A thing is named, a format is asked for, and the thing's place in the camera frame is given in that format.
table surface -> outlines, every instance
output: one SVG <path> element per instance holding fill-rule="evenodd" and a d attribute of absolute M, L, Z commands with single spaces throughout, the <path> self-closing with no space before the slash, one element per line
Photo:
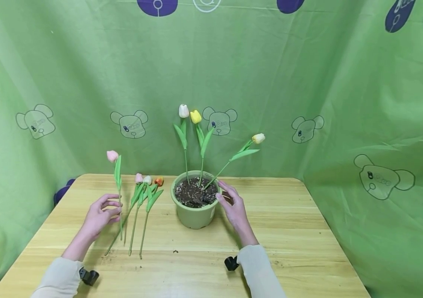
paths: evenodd
<path fill-rule="evenodd" d="M 130 198 L 134 176 L 122 179 L 123 196 Z M 239 251 L 223 210 L 218 207 L 212 223 L 201 230 L 185 228 L 170 197 L 173 179 L 165 176 L 164 192 L 149 214 L 143 259 L 138 250 L 144 207 L 139 210 L 132 255 L 128 246 L 135 208 L 126 245 L 119 238 L 104 256 L 118 225 L 104 230 L 92 245 L 85 268 L 96 270 L 100 277 L 93 287 L 81 283 L 76 297 L 250 297 L 241 267 L 227 272 L 223 263 Z M 288 297 L 369 297 L 302 182 L 293 178 L 222 180 L 244 198 L 256 237 Z M 89 205 L 105 193 L 116 193 L 112 175 L 80 176 L 0 282 L 0 298 L 29 297 L 79 230 Z"/>

hand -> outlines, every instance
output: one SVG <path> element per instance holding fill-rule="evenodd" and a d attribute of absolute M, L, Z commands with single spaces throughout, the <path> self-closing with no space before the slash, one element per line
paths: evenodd
<path fill-rule="evenodd" d="M 119 195 L 106 194 L 102 195 L 102 197 L 93 203 L 89 208 L 79 233 L 89 237 L 92 241 L 95 241 L 107 224 L 120 222 L 120 217 L 117 215 L 121 212 L 121 206 L 118 201 L 111 201 L 111 199 L 118 198 Z M 105 207 L 109 206 L 116 208 L 104 210 Z"/>
<path fill-rule="evenodd" d="M 246 216 L 243 198 L 239 196 L 233 186 L 230 186 L 223 181 L 218 181 L 218 185 L 230 195 L 231 203 L 228 203 L 221 194 L 216 194 L 216 198 L 225 210 L 226 217 L 230 221 L 234 230 L 239 235 L 243 247 L 246 245 L 259 244 L 253 233 L 251 225 L 249 224 L 248 217 Z"/>

beige sleeve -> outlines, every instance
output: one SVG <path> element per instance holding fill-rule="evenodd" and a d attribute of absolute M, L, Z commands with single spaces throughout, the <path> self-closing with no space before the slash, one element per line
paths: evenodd
<path fill-rule="evenodd" d="M 77 294 L 83 264 L 64 258 L 55 259 L 42 277 L 31 298 L 72 298 Z"/>
<path fill-rule="evenodd" d="M 238 253 L 237 262 L 243 267 L 252 298 L 286 298 L 271 268 L 268 255 L 261 245 L 248 245 L 242 248 Z"/>

bear face drawing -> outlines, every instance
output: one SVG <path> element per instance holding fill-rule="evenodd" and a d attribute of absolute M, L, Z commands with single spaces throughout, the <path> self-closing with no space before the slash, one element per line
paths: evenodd
<path fill-rule="evenodd" d="M 314 137 L 314 130 L 321 129 L 324 126 L 324 118 L 317 116 L 312 120 L 306 120 L 304 117 L 297 117 L 293 123 L 293 129 L 296 132 L 292 136 L 292 140 L 296 143 L 303 143 Z"/>
<path fill-rule="evenodd" d="M 415 176 L 412 173 L 375 166 L 364 154 L 357 156 L 354 164 L 362 169 L 359 176 L 363 188 L 378 200 L 387 200 L 394 188 L 409 190 L 415 183 Z"/>
<path fill-rule="evenodd" d="M 203 119 L 209 120 L 208 131 L 213 128 L 214 135 L 227 135 L 231 132 L 230 123 L 236 121 L 238 115 L 235 110 L 229 109 L 226 112 L 215 112 L 212 107 L 203 110 Z"/>
<path fill-rule="evenodd" d="M 122 116 L 120 113 L 112 112 L 110 119 L 120 126 L 121 134 L 130 139 L 138 139 L 145 135 L 146 131 L 143 124 L 148 121 L 147 114 L 138 110 L 133 115 Z"/>
<path fill-rule="evenodd" d="M 16 123 L 22 129 L 29 129 L 33 138 L 39 139 L 55 131 L 55 125 L 49 120 L 52 116 L 54 113 L 48 106 L 38 104 L 25 114 L 17 113 Z"/>

flower pot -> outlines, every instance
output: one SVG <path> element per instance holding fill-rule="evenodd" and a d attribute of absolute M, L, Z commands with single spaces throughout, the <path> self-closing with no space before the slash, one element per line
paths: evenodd
<path fill-rule="evenodd" d="M 200 176 L 200 171 L 189 171 L 188 172 L 189 178 L 196 178 Z M 210 173 L 203 172 L 203 178 L 211 180 L 213 176 Z M 177 200 L 175 196 L 176 187 L 183 181 L 186 181 L 186 173 L 178 176 L 172 183 L 171 186 L 171 195 L 172 200 L 176 204 L 176 213 L 180 219 L 180 222 L 190 229 L 201 229 L 205 226 L 208 226 L 215 215 L 215 208 L 218 204 L 218 200 L 212 202 L 212 204 L 203 206 L 201 208 L 190 208 L 184 206 L 180 201 Z M 218 181 L 215 179 L 213 184 L 217 188 L 217 192 L 221 193 L 221 189 L 218 186 Z"/>

